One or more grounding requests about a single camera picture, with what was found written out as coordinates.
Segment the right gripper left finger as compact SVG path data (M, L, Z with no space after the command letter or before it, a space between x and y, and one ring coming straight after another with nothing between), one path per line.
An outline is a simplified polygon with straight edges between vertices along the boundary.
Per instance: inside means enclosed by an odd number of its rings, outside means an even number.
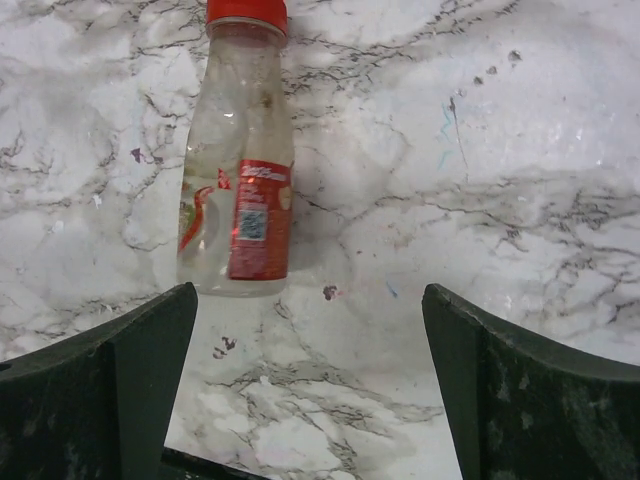
M181 284L2 362L2 478L156 478L197 305Z

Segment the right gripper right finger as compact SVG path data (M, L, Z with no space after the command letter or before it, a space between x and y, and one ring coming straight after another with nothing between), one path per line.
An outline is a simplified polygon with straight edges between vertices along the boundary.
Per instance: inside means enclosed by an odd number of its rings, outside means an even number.
M638 478L638 366L536 334L438 284L422 311L463 478Z

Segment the small red label bottle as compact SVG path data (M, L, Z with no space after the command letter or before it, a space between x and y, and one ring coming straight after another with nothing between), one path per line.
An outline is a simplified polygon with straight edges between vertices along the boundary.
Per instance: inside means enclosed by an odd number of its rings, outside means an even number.
M283 290L293 128L282 84L283 1L210 1L208 61L187 138L177 278L202 294Z

